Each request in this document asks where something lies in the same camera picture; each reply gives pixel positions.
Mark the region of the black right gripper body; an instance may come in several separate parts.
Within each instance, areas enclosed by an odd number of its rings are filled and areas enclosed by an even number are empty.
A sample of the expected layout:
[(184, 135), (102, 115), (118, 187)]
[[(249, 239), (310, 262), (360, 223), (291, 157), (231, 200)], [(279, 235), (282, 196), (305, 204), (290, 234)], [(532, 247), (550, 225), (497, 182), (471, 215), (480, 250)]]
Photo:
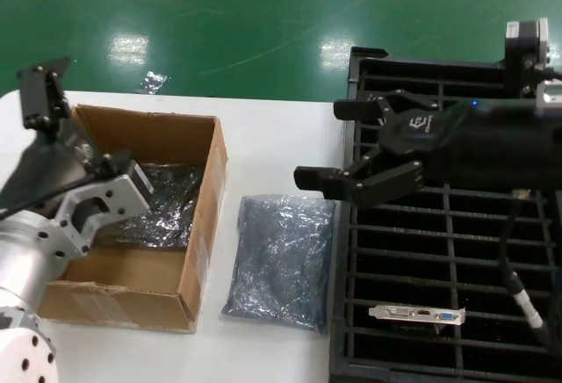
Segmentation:
[(561, 187), (561, 109), (528, 100), (459, 102), (388, 119), (380, 148), (419, 161), (435, 182), (479, 190)]

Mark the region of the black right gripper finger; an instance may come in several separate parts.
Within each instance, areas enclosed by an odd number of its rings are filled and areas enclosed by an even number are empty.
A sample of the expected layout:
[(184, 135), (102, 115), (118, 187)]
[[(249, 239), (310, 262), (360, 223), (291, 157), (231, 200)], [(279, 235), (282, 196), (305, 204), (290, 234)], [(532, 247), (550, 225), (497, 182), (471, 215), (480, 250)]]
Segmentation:
[(300, 190), (361, 208), (401, 199), (424, 186), (421, 161), (389, 155), (378, 146), (343, 169), (299, 166), (293, 177)]
[(397, 89), (371, 93), (366, 99), (340, 99), (333, 103), (339, 120), (383, 126), (388, 119), (412, 110), (438, 111), (440, 105), (425, 95)]

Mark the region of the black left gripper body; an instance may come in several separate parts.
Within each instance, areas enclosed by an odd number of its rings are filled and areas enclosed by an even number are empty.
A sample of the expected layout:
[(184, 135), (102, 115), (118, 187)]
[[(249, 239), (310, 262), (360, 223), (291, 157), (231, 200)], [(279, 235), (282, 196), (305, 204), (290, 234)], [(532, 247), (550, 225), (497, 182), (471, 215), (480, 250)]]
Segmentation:
[(126, 150), (99, 150), (80, 118), (63, 119), (57, 132), (38, 131), (1, 189), (1, 215), (28, 210), (55, 216), (71, 190), (134, 179), (134, 161)]

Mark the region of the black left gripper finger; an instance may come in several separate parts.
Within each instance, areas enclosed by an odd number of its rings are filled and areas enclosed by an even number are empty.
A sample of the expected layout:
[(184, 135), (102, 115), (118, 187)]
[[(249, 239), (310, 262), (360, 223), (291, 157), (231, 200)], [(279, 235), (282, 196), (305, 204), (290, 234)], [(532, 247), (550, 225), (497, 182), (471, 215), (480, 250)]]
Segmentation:
[(58, 75), (61, 79), (71, 64), (69, 56), (41, 62), (17, 73), (22, 121), (24, 128), (42, 128), (46, 112), (44, 75)]
[(46, 112), (42, 115), (42, 130), (57, 132), (63, 119), (70, 118), (70, 108), (58, 75), (44, 75)]

